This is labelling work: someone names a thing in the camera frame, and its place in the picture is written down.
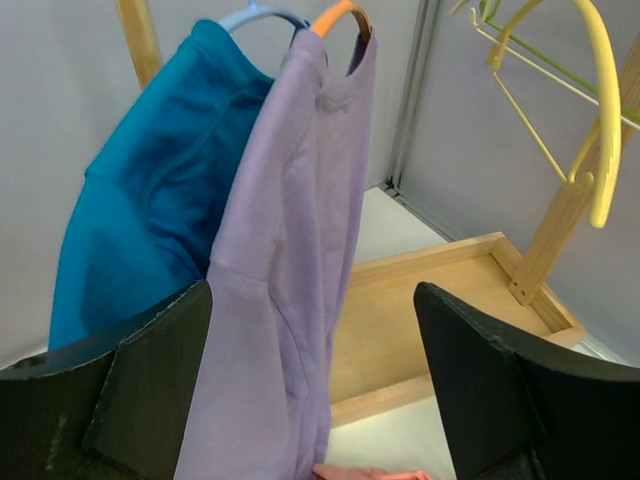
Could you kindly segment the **pink t shirt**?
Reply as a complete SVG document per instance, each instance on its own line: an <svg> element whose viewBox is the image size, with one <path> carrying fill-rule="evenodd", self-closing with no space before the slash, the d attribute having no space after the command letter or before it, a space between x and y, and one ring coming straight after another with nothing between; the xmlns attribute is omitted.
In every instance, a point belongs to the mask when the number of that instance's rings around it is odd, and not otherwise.
<svg viewBox="0 0 640 480"><path fill-rule="evenodd" d="M316 479L324 480L431 480L422 471L389 473L380 468L340 467L328 464L316 464L313 467Z"/></svg>

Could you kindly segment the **orange brown hanger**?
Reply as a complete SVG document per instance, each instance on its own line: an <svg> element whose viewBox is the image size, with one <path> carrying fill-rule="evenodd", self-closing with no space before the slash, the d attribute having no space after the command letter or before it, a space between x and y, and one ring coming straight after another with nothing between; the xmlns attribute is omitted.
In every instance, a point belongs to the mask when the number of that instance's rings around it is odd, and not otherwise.
<svg viewBox="0 0 640 480"><path fill-rule="evenodd" d="M324 11L311 25L311 30L321 38L333 29L343 17L352 15L358 25L359 35L368 42L372 35L372 27L364 8L354 1L341 0Z"/></svg>

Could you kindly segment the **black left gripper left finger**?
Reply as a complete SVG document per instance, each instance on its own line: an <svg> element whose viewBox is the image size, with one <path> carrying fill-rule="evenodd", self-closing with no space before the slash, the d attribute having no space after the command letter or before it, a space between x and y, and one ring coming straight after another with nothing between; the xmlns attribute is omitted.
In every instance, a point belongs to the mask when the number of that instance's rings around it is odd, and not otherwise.
<svg viewBox="0 0 640 480"><path fill-rule="evenodd" d="M198 281L2 369L2 478L172 478L212 305Z"/></svg>

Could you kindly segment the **lime green hanger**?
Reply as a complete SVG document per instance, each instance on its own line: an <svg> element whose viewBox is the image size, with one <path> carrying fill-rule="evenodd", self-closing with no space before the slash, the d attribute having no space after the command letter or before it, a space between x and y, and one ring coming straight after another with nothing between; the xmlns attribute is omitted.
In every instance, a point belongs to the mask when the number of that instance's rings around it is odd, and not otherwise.
<svg viewBox="0 0 640 480"><path fill-rule="evenodd" d="M498 32L500 32L502 28L493 21L493 17L496 15L500 5L501 5L501 0L497 0L497 1L481 0L480 1L480 13L482 18L484 19L484 22ZM580 78L578 75L566 69L564 66L560 65L559 63L557 63L556 61L554 61L553 59L545 55L543 52L539 51L538 49L534 48L533 46L529 45L528 43L524 42L519 37L513 34L510 35L510 39L513 42L515 42L517 45L522 47L524 50L531 53L534 57L538 58L539 60L541 60L542 62L544 62L546 65L553 68L557 72L563 74L565 77L571 79L572 81L574 81L576 84L580 85L587 91L595 94L596 96L599 95L598 90L595 86L591 85L586 80Z"/></svg>

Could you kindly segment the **lilac t shirt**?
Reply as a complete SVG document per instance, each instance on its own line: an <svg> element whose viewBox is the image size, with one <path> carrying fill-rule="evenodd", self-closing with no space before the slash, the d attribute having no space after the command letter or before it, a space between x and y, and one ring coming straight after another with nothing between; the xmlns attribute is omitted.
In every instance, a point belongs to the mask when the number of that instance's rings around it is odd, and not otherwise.
<svg viewBox="0 0 640 480"><path fill-rule="evenodd" d="M337 77L305 30L259 112L211 250L213 308L179 479L308 479L325 458L376 54L358 40Z"/></svg>

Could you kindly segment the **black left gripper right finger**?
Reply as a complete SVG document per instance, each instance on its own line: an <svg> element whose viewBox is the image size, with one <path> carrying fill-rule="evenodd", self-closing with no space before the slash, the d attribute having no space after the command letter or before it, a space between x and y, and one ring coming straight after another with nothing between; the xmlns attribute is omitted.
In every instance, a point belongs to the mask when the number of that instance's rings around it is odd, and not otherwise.
<svg viewBox="0 0 640 480"><path fill-rule="evenodd" d="M459 479L636 479L639 370L551 343L433 283L414 293Z"/></svg>

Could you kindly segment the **white hanger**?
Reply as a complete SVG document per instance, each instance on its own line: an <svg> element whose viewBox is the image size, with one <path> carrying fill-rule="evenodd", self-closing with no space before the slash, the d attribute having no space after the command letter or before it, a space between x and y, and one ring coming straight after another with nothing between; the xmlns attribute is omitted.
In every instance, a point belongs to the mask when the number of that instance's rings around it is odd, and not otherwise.
<svg viewBox="0 0 640 480"><path fill-rule="evenodd" d="M637 131L640 131L640 124L639 124L639 123L637 123L636 121L634 121L634 120L632 120L632 119L628 118L627 116L625 116L625 115L621 115L621 116L620 116L620 120L621 120L625 125L627 125L627 126L629 126L629 127L633 128L633 129L635 129L635 130L637 130Z"/></svg>

